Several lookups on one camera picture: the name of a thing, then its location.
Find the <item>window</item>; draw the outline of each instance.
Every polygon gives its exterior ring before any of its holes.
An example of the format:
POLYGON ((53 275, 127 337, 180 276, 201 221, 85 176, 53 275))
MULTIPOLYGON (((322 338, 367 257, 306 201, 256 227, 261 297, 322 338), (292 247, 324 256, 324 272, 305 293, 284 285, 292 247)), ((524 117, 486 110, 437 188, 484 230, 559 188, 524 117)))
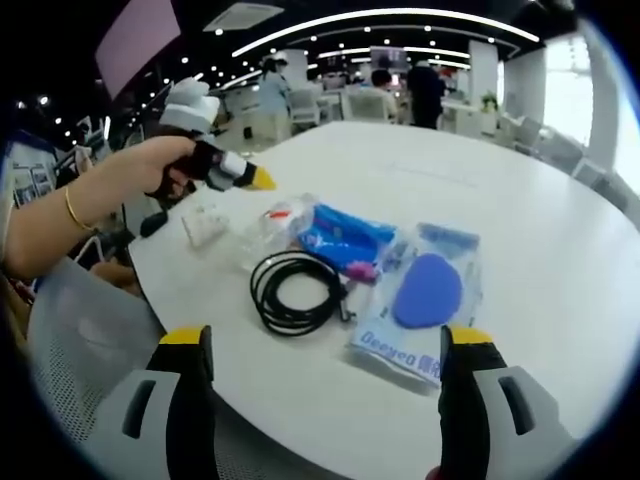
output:
POLYGON ((504 62, 498 63, 498 105, 504 104, 504 62))
POLYGON ((584 38, 572 34, 547 42, 544 123, 588 145, 593 118, 593 84, 584 38))
POLYGON ((618 138, 614 169, 640 195, 640 129, 629 98, 618 86, 618 138))

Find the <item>gold bracelet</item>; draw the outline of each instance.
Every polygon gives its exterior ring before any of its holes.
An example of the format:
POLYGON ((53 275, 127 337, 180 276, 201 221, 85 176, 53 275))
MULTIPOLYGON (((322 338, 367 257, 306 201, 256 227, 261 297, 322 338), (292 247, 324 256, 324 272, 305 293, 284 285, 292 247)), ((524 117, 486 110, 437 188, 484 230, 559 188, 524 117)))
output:
POLYGON ((76 216, 76 212, 73 211, 73 207, 71 206, 71 201, 69 200, 68 186, 64 187, 64 199, 67 202, 67 211, 69 212, 69 216, 71 216, 71 219, 75 222, 75 224, 78 225, 83 230, 93 232, 93 228, 91 228, 89 225, 86 225, 82 223, 80 220, 78 220, 78 217, 76 216))

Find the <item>desk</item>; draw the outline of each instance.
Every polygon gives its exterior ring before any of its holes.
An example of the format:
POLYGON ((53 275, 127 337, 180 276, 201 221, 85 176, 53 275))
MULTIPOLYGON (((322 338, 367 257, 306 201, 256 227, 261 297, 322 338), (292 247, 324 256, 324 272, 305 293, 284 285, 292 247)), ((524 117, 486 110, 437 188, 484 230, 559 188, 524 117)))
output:
POLYGON ((187 246, 179 216, 194 204, 215 201, 242 229, 302 192, 364 218, 480 234, 477 327, 557 399, 572 435, 597 426, 640 334, 640 235, 622 213, 547 165, 427 129, 331 123, 254 159, 277 191, 200 190, 130 246, 167 330, 212 326, 214 388, 254 426, 349 478, 422 480, 440 461, 438 391, 413 393, 346 364, 350 330, 337 320, 307 337, 272 337, 249 298, 249 275, 231 265, 233 241, 187 246))

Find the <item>plastic bag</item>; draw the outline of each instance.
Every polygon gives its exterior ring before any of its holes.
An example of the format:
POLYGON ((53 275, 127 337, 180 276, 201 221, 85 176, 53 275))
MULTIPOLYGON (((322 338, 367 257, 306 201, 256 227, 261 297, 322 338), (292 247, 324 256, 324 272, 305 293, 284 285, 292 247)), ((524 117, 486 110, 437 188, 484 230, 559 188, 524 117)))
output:
POLYGON ((393 304, 407 271, 421 255, 440 255, 462 281, 462 296, 448 324, 471 326, 482 300, 480 237, 432 224, 398 232, 378 264, 372 289, 350 345, 411 377, 440 385, 440 328, 405 328, 393 315, 393 304))
POLYGON ((247 227, 239 239, 240 264, 252 271, 265 257, 287 250, 313 221, 317 199, 308 193, 280 201, 247 227))
POLYGON ((372 282, 379 255, 395 230, 319 203, 313 208, 312 225, 298 235, 298 241, 305 250, 328 258, 347 277, 372 282))

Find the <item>person in dark clothing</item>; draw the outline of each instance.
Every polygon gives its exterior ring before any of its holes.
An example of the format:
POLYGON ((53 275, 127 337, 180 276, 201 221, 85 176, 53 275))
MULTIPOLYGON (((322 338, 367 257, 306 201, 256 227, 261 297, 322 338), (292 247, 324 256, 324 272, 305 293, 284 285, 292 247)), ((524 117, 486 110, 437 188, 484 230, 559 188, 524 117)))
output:
POLYGON ((445 85, 428 62, 420 61, 407 77, 407 87, 412 97, 413 123, 416 127, 437 129, 442 113, 442 96, 445 85))

